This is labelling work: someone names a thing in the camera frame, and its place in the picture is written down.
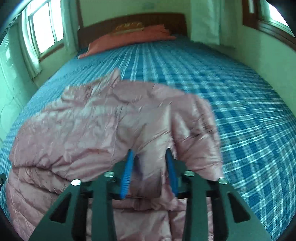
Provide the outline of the pink quilted down jacket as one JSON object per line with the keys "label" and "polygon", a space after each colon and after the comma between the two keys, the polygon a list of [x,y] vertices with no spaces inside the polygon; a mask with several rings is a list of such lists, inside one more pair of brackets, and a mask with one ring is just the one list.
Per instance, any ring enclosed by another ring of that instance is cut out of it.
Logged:
{"label": "pink quilted down jacket", "polygon": [[171,191],[170,148],[203,178],[223,176],[220,138],[207,100],[152,82],[122,80],[118,69],[69,86],[22,125],[9,159],[6,203],[24,240],[70,182],[95,180],[122,161],[134,163],[128,197],[114,201],[118,240],[181,240],[186,200]]}

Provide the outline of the blue plaid bed sheet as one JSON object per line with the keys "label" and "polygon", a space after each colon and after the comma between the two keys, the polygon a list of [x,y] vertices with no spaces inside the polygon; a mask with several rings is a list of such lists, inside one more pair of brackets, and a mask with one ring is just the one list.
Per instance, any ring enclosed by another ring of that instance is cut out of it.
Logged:
{"label": "blue plaid bed sheet", "polygon": [[33,95],[1,149],[1,173],[23,122],[57,99],[68,85],[88,83],[114,68],[123,79],[166,84],[207,99],[219,129],[223,171],[278,239],[295,216],[295,116],[254,70],[203,44],[135,44],[83,59],[72,58]]}

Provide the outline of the white wardrobe with circles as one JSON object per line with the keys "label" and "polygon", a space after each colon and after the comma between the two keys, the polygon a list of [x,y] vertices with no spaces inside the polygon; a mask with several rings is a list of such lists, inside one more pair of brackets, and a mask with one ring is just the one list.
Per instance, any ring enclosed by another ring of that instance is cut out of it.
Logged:
{"label": "white wardrobe with circles", "polygon": [[13,25],[1,43],[1,143],[13,123],[37,91],[20,45],[19,28]]}

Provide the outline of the green curtain far left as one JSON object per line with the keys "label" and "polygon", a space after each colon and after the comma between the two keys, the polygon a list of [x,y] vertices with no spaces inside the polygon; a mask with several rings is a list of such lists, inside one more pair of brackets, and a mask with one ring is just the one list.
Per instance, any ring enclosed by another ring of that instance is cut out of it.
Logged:
{"label": "green curtain far left", "polygon": [[18,26],[20,32],[20,43],[23,53],[23,58],[30,78],[34,79],[41,71],[41,65],[38,58],[37,51],[33,45],[33,39],[30,32],[30,25],[28,20],[27,8],[25,8],[18,18]]}

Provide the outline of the red folded blanket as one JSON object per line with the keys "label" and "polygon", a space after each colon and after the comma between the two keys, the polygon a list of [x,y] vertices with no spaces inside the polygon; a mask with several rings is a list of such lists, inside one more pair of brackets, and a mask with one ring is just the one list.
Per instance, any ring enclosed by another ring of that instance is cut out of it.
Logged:
{"label": "red folded blanket", "polygon": [[164,25],[153,25],[129,33],[106,34],[88,45],[86,53],[80,54],[78,59],[83,59],[88,56],[102,53],[107,50],[124,47],[127,45],[155,42],[155,41],[168,41],[175,40],[176,36],[170,34],[170,31]]}

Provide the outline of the orange patterned pillow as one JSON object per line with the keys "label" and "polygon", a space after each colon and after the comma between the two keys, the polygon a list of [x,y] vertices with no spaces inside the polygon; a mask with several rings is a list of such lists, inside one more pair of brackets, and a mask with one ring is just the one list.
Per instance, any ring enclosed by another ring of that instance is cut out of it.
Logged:
{"label": "orange patterned pillow", "polygon": [[118,25],[111,33],[114,35],[142,31],[144,24],[142,22],[129,22]]}

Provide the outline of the green curtain right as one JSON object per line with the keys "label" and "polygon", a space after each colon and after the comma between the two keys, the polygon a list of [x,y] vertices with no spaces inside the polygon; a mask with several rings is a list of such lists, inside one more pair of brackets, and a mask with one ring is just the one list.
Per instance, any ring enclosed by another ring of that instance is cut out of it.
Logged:
{"label": "green curtain right", "polygon": [[236,4],[225,0],[191,1],[191,40],[235,48]]}

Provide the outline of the dark wooden headboard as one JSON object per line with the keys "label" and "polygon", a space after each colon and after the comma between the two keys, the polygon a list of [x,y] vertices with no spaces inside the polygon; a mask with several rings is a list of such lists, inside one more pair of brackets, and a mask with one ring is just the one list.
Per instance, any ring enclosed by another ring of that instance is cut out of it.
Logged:
{"label": "dark wooden headboard", "polygon": [[172,34],[188,35],[185,15],[182,13],[143,13],[119,16],[81,27],[77,32],[78,47],[86,48],[89,43],[108,33],[137,30],[160,24],[163,24]]}

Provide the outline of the left window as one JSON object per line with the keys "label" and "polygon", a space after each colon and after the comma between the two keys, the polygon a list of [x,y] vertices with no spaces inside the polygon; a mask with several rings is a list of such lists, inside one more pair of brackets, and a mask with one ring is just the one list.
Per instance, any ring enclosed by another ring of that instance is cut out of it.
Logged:
{"label": "left window", "polygon": [[64,46],[61,1],[31,1],[25,9],[34,50],[40,61]]}

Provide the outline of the window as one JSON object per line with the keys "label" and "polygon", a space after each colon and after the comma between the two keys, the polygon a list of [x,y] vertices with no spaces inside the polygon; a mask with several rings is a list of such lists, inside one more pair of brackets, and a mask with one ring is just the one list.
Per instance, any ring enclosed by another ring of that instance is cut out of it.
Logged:
{"label": "window", "polygon": [[64,46],[61,1],[31,1],[25,9],[34,50],[40,61]]}
{"label": "window", "polygon": [[295,35],[278,10],[267,1],[241,1],[242,23],[281,42],[295,44]]}

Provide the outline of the right window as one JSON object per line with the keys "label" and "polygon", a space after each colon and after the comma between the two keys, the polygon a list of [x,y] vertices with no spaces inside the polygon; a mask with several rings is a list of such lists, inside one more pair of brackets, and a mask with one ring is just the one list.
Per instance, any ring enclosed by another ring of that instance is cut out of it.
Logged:
{"label": "right window", "polygon": [[267,1],[241,1],[242,23],[281,42],[295,44],[295,35],[278,10]]}

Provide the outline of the green curtain beside headboard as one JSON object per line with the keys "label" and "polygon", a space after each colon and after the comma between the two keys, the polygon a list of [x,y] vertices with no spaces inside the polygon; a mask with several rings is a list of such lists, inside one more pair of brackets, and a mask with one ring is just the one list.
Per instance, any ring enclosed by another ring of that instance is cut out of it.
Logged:
{"label": "green curtain beside headboard", "polygon": [[73,54],[78,50],[79,30],[78,13],[76,1],[62,0],[61,14],[64,33],[64,44],[69,54]]}

